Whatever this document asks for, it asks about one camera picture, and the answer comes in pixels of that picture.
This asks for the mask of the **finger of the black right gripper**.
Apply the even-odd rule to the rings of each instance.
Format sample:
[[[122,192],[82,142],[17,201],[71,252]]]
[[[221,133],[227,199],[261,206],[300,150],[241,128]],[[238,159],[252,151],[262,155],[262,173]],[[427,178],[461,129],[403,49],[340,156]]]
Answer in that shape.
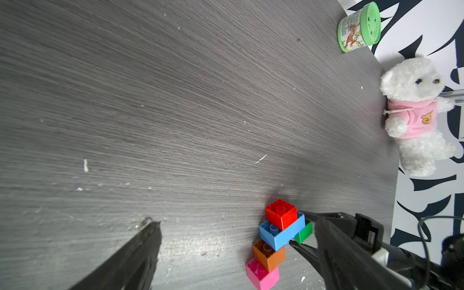
[[[325,219],[339,228],[342,232],[354,232],[356,229],[357,220],[354,216],[343,212],[332,213],[313,213],[309,211],[301,211],[308,221],[316,223],[320,219]]]
[[[317,257],[317,249],[306,245],[306,244],[299,244],[295,240],[290,240],[289,244],[295,249],[304,259],[306,259],[311,266],[321,274],[321,267]]]

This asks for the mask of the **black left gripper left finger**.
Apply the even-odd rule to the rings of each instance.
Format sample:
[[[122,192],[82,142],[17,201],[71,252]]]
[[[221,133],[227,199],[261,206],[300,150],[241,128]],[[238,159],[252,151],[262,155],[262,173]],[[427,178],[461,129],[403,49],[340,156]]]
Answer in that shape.
[[[159,222],[151,222],[73,290],[148,290],[162,242]]]

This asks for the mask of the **green lego brick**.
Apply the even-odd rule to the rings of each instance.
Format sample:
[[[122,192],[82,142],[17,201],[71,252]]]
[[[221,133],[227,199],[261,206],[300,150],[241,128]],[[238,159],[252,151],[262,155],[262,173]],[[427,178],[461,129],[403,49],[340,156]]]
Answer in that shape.
[[[298,244],[304,243],[304,241],[307,240],[311,234],[313,234],[313,231],[314,231],[313,222],[306,221],[305,223],[306,223],[305,227],[300,232],[298,232],[294,237],[294,240]]]

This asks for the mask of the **pink lego brick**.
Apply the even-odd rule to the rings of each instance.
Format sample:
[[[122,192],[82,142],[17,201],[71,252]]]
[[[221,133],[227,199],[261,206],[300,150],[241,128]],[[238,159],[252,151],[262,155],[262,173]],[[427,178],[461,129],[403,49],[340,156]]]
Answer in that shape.
[[[256,259],[246,264],[246,275],[257,290],[270,290],[280,280],[278,268],[269,272]]]

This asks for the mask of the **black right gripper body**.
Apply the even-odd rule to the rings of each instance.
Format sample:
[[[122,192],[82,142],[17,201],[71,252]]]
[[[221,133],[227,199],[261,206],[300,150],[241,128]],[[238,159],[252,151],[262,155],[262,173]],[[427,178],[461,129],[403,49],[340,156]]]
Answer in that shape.
[[[356,214],[354,242],[411,290],[462,290],[464,288],[464,235],[445,238],[441,246],[441,262],[430,260],[423,227],[426,221],[447,216],[423,217],[418,221],[419,239],[425,257],[383,242],[384,227],[373,219]]]

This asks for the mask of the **blue long lego brick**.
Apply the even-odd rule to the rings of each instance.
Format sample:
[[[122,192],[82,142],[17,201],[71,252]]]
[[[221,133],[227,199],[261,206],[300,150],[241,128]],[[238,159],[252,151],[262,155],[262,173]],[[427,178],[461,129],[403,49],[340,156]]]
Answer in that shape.
[[[278,229],[269,221],[259,226],[261,239],[274,251],[280,250],[306,227],[305,215],[298,211],[297,220],[285,230]]]

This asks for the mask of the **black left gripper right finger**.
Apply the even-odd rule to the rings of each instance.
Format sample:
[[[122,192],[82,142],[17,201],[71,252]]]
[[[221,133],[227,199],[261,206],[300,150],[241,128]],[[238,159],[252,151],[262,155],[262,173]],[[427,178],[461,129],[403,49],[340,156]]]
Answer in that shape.
[[[411,290],[400,278],[344,234],[332,222],[315,223],[317,259],[328,290]]]

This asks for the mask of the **orange lego brick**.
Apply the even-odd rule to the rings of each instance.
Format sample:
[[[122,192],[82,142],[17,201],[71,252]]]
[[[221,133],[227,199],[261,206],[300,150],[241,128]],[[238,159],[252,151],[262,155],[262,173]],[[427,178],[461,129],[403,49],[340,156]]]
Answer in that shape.
[[[253,244],[254,258],[268,271],[272,272],[286,259],[285,247],[274,250],[262,239]]]

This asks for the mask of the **red lego brick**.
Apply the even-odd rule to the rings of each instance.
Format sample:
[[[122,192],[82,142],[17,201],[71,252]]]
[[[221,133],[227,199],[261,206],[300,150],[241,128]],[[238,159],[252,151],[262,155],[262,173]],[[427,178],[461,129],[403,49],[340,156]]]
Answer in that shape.
[[[275,225],[279,230],[287,229],[297,220],[296,206],[278,199],[265,208],[267,221]]]

